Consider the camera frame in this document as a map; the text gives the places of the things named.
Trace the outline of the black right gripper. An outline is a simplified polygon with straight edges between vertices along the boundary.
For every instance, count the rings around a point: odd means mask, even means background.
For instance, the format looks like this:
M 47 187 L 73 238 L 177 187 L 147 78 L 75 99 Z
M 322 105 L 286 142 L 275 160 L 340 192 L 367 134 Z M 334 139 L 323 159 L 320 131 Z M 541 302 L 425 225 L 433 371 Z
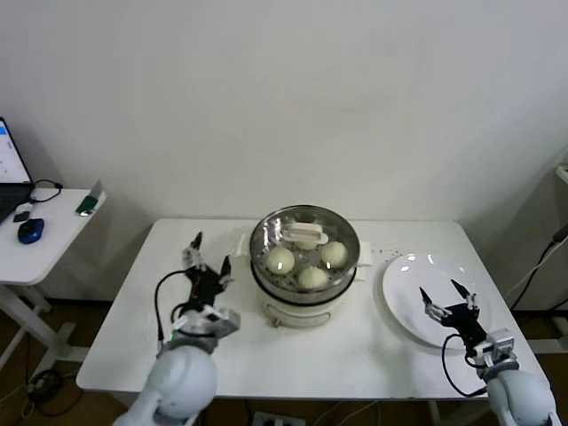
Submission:
M 451 280 L 451 282 L 464 302 L 444 308 L 434 304 L 426 291 L 420 287 L 424 311 L 431 319 L 443 319 L 443 326 L 455 329 L 465 347 L 473 349 L 486 339 L 486 331 L 477 321 L 479 316 L 477 295 L 471 294 L 458 281 Z

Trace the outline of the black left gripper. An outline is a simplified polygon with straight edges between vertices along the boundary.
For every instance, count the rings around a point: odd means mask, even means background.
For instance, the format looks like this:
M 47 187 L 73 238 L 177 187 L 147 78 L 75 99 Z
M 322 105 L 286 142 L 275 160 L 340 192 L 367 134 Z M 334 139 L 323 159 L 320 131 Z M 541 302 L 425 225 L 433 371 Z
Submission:
M 220 273 L 206 268 L 201 256 L 203 232 L 198 232 L 183 250 L 182 265 L 189 271 L 192 289 L 189 296 L 189 310 L 202 311 L 205 306 L 213 306 L 218 294 L 223 293 L 232 279 L 230 257 L 226 256 Z

